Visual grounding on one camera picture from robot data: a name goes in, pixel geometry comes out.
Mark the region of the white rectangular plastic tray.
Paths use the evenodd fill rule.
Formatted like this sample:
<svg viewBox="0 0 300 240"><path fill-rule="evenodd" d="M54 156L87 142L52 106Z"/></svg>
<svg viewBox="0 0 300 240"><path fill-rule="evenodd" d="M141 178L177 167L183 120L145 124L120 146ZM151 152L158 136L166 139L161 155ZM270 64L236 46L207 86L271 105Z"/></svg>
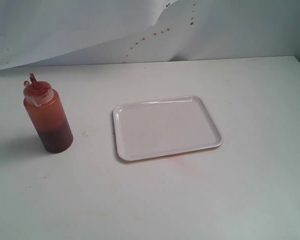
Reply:
<svg viewBox="0 0 300 240"><path fill-rule="evenodd" d="M196 95L126 103L112 111L117 155L137 162L218 148L223 136Z"/></svg>

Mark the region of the red sauce squeeze bottle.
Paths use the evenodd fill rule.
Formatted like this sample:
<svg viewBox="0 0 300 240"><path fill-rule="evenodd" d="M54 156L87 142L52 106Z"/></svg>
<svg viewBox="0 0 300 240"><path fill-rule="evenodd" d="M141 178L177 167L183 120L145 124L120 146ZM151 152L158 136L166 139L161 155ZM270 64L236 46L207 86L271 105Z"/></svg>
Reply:
<svg viewBox="0 0 300 240"><path fill-rule="evenodd" d="M38 81L33 73L23 83L23 105L44 146L53 154L67 150L74 137L59 93L46 81Z"/></svg>

